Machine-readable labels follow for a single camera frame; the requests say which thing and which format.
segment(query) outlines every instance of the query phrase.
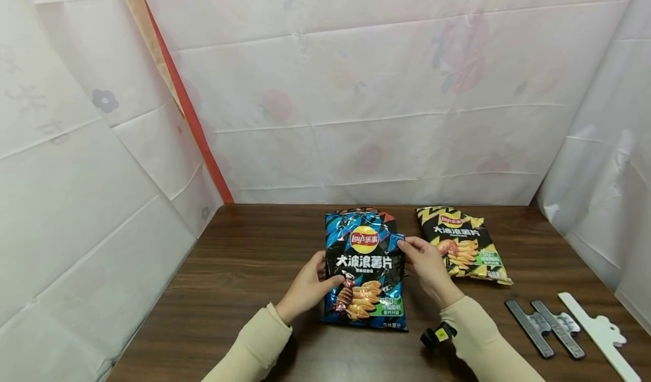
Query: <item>white fabric backdrop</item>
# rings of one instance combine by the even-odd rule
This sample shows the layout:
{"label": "white fabric backdrop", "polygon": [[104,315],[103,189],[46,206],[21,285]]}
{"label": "white fabric backdrop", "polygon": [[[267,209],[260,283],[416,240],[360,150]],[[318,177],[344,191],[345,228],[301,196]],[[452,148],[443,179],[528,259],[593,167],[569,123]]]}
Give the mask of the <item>white fabric backdrop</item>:
{"label": "white fabric backdrop", "polygon": [[0,30],[0,381],[95,381],[221,199],[123,0]]}
{"label": "white fabric backdrop", "polygon": [[651,0],[633,0],[539,194],[651,332]]}
{"label": "white fabric backdrop", "polygon": [[527,205],[628,0],[147,0],[236,202]]}

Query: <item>green label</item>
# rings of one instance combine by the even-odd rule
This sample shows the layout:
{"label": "green label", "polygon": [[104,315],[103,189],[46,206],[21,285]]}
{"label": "green label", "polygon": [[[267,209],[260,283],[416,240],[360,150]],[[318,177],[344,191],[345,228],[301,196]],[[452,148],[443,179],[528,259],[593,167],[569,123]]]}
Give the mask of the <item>green label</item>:
{"label": "green label", "polygon": [[503,266],[502,259],[497,252],[491,250],[480,250],[475,257],[475,265],[486,265],[486,266]]}
{"label": "green label", "polygon": [[373,317],[384,316],[399,317],[403,315],[402,297],[394,299],[393,297],[380,297],[380,302],[375,305],[375,311],[369,313]]}

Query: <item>brown tabletop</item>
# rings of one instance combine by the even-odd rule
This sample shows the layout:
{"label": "brown tabletop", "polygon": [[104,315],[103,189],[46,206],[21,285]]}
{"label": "brown tabletop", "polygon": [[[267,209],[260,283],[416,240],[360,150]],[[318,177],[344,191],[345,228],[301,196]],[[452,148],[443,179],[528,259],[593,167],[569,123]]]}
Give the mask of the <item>brown tabletop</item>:
{"label": "brown tabletop", "polygon": [[[323,212],[344,206],[230,205],[217,212],[108,378],[119,381],[201,381],[226,354],[242,326],[269,301],[277,302],[312,254],[324,248]],[[419,235],[413,207],[380,206],[398,231]],[[541,299],[566,310],[557,293],[570,292],[592,317],[605,315],[628,344],[620,349],[642,380],[651,380],[651,337],[533,207],[462,207],[483,216],[512,287],[459,279],[500,331],[547,381],[618,381],[582,332],[587,354],[573,361],[555,336],[543,360],[504,305],[517,299],[530,310]],[[438,324],[438,309],[415,276],[405,279],[408,333],[338,327],[319,322],[314,309],[294,323],[294,338],[269,381],[466,381],[474,376],[452,351],[426,351],[420,334]]]}

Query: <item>orange tape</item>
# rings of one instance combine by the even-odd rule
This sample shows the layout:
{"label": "orange tape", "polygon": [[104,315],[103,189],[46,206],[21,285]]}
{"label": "orange tape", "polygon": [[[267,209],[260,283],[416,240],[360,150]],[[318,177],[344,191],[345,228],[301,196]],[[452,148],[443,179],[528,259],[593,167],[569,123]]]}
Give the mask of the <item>orange tape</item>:
{"label": "orange tape", "polygon": [[156,34],[156,38],[158,39],[158,44],[160,45],[161,51],[163,52],[164,62],[167,64],[167,68],[170,71],[170,77],[172,78],[172,83],[176,90],[176,95],[179,96],[181,108],[183,108],[183,112],[185,114],[185,120],[188,121],[188,126],[190,126],[190,131],[192,132],[194,140],[197,142],[199,151],[201,152],[201,155],[206,161],[207,171],[210,173],[210,176],[212,177],[215,186],[217,186],[217,190],[219,191],[219,194],[221,195],[224,203],[232,203],[233,196],[231,194],[231,190],[228,189],[226,180],[224,180],[224,176],[222,176],[222,172],[220,171],[219,166],[217,165],[217,161],[215,161],[215,158],[212,155],[212,152],[210,151],[210,146],[207,143],[206,135],[203,133],[203,129],[201,128],[201,124],[199,123],[199,118],[197,117],[197,113],[194,112],[194,107],[192,106],[190,97],[188,96],[188,92],[185,91],[185,86],[181,81],[181,76],[179,75],[179,71],[176,69],[174,62],[172,61],[172,56],[170,56],[170,51],[168,51],[167,45],[164,43],[163,36],[161,36],[161,32],[158,29],[158,25],[156,25],[156,21],[154,20],[154,15],[151,14],[149,5],[147,5],[147,12],[149,12],[151,25],[154,26],[154,32]]}

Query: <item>woman's right hand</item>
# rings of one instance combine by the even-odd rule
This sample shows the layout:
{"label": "woman's right hand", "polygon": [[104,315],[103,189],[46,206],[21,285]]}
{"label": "woman's right hand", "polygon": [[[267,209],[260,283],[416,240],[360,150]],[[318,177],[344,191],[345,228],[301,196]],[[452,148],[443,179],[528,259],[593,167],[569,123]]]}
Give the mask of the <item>woman's right hand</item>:
{"label": "woman's right hand", "polygon": [[398,241],[398,248],[406,255],[407,270],[418,275],[420,286],[441,310],[463,298],[463,292],[448,276],[437,246],[411,236]]}

